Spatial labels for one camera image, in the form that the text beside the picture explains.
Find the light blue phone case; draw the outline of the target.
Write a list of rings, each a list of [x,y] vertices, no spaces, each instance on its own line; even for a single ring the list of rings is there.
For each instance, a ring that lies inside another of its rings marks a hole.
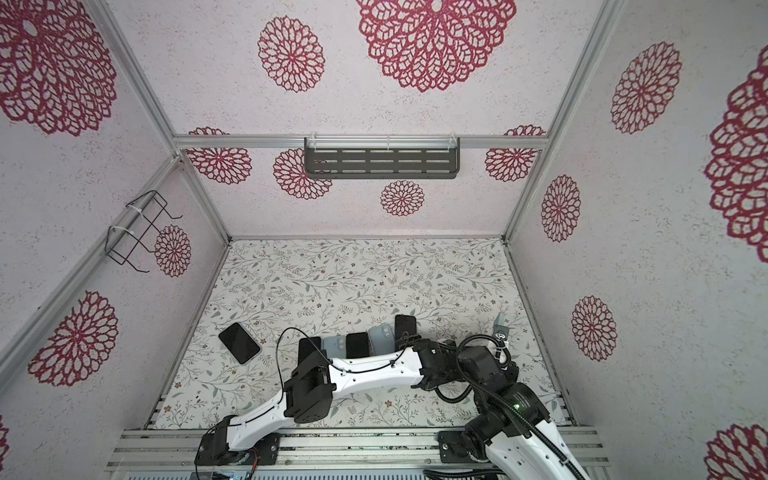
[[[395,348],[394,327],[391,324],[381,324],[368,331],[370,352],[372,356],[393,353]]]
[[[322,348],[328,358],[344,359],[347,357],[346,336],[336,335],[324,337],[322,339]]]

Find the black phone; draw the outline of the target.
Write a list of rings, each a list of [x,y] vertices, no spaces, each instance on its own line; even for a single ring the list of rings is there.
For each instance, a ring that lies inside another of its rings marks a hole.
[[[322,339],[318,336],[303,337],[299,340],[298,346],[298,363],[301,364],[306,360],[313,352],[322,348]]]
[[[415,316],[398,314],[395,316],[395,350],[399,351],[410,345],[417,338],[417,320]]]
[[[359,359],[369,357],[370,340],[367,332],[358,332],[348,334],[345,338],[346,357],[348,359]]]
[[[261,352],[260,345],[238,322],[227,326],[218,334],[218,338],[240,365],[250,362]]]

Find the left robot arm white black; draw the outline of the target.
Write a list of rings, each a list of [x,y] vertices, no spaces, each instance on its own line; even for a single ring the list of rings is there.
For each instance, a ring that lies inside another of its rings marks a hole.
[[[384,387],[432,391],[457,381],[456,348],[419,339],[385,355],[345,359],[314,351],[292,371],[268,401],[220,420],[201,438],[194,465],[236,463],[243,453],[282,428],[320,421],[334,401]]]

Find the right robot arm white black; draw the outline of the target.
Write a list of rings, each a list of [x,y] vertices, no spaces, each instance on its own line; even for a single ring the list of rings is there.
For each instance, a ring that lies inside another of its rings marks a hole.
[[[488,348],[457,347],[457,371],[474,393],[478,415],[461,445],[510,479],[587,479],[542,401],[503,369]]]

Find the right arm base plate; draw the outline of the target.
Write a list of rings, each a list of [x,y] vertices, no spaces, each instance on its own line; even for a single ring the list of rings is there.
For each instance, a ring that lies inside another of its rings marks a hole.
[[[484,463],[484,444],[464,431],[443,430],[437,433],[440,459],[444,464]]]

